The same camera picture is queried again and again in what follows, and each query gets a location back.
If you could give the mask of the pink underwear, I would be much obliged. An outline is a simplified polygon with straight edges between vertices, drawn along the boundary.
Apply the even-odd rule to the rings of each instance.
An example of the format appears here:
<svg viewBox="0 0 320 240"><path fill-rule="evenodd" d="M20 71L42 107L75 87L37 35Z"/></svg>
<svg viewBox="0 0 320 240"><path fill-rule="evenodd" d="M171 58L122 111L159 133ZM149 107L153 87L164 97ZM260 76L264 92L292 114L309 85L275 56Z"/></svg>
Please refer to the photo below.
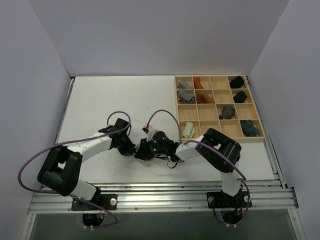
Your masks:
<svg viewBox="0 0 320 240"><path fill-rule="evenodd" d="M141 144L138 143L135 146L135 154L134 154L134 158L139 162L139 163L144 163L146 160L146 156L145 156L145 150L143 147L141 147Z"/></svg>

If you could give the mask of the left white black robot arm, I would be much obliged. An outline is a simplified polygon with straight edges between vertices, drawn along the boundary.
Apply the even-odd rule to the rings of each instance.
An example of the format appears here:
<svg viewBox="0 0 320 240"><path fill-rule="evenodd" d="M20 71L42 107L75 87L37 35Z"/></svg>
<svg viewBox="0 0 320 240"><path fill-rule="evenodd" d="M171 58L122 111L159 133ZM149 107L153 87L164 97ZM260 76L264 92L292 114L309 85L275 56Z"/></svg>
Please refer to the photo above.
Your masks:
<svg viewBox="0 0 320 240"><path fill-rule="evenodd" d="M98 130L89 140L52 148L38 173L38 182L64 197L83 199L90 210L97 209L101 203L99 190L80 179L82 163L111 149L117 149L122 156L133 155L135 145L127 134L130 127L128 121L118 118L114 125Z"/></svg>

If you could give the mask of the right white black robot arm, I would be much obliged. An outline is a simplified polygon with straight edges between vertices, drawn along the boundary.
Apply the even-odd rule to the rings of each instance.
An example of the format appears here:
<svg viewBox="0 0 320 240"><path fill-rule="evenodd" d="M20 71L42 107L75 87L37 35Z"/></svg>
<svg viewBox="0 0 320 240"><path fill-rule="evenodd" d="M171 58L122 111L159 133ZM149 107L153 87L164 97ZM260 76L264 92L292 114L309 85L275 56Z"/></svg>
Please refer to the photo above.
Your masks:
<svg viewBox="0 0 320 240"><path fill-rule="evenodd" d="M196 139L175 142L160 130L145 126L146 138L140 140L134 157L141 161L152 158L168 159L172 162L184 162L202 157L220 172L222 181L222 200L227 206L240 201L240 177L244 175L238 168L241 157L241 145L221 132L208 128Z"/></svg>

